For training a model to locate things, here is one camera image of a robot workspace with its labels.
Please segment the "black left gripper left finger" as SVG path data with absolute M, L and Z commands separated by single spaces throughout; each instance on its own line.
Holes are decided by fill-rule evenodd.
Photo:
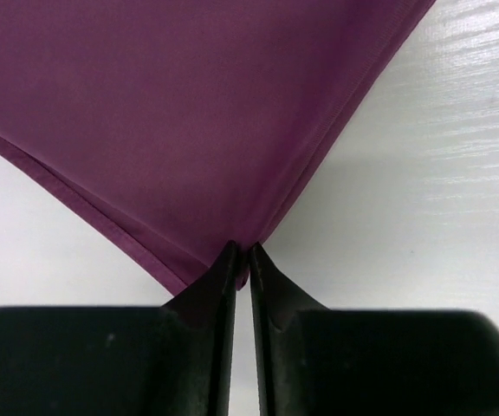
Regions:
M 211 267 L 165 305 L 172 312 L 172 370 L 166 415 L 226 415 L 229 411 L 236 306 L 237 244 L 228 242 Z

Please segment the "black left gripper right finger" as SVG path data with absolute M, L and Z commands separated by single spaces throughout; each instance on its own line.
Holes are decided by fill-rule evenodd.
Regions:
M 302 415 L 297 315 L 326 307 L 285 276 L 261 244 L 249 249 L 249 284 L 260 414 Z

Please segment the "purple cloth napkin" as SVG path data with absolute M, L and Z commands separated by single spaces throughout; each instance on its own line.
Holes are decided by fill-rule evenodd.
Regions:
M 428 1 L 0 1 L 0 155 L 171 293 L 266 240 Z

